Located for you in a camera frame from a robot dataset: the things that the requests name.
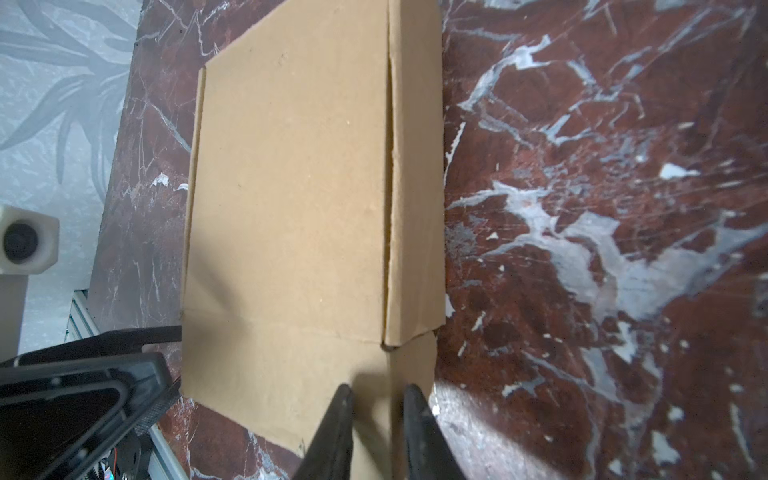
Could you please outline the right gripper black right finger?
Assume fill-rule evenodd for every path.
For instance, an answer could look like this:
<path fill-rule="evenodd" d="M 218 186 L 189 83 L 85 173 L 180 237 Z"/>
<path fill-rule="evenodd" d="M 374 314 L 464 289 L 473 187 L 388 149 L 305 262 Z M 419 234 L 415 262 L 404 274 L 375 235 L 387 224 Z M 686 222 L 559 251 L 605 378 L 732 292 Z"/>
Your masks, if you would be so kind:
<path fill-rule="evenodd" d="M 409 479 L 466 479 L 426 397 L 416 384 L 405 387 L 403 421 Z"/>

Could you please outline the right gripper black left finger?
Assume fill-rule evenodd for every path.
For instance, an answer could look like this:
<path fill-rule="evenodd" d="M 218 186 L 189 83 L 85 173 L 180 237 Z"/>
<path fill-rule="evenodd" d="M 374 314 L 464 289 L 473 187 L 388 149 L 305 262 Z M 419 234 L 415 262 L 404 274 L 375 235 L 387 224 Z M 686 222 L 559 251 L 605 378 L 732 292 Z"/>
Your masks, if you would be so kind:
<path fill-rule="evenodd" d="M 354 392 L 341 384 L 293 480 L 349 480 L 353 458 Z"/>

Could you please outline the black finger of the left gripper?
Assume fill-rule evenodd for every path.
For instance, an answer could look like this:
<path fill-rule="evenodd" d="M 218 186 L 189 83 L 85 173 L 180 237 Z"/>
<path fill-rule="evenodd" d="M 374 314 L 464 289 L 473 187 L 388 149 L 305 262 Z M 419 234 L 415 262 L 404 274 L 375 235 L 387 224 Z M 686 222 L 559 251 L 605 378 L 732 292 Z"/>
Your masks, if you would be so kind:
<path fill-rule="evenodd" d="M 1 364 L 1 476 L 4 479 L 112 478 L 97 430 L 124 404 L 128 385 L 149 369 L 173 379 L 151 341 L 141 353 L 86 356 L 83 341 L 19 355 Z"/>

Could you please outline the brown cardboard box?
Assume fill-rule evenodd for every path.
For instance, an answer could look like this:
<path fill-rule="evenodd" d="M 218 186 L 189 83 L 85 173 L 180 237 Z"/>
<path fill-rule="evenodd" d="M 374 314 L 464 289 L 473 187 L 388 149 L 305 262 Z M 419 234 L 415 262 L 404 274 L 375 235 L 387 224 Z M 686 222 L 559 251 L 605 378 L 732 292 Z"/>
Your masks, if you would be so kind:
<path fill-rule="evenodd" d="M 355 479 L 403 479 L 445 315 L 435 1 L 286 1 L 201 69 L 181 391 L 304 452 L 354 392 Z"/>

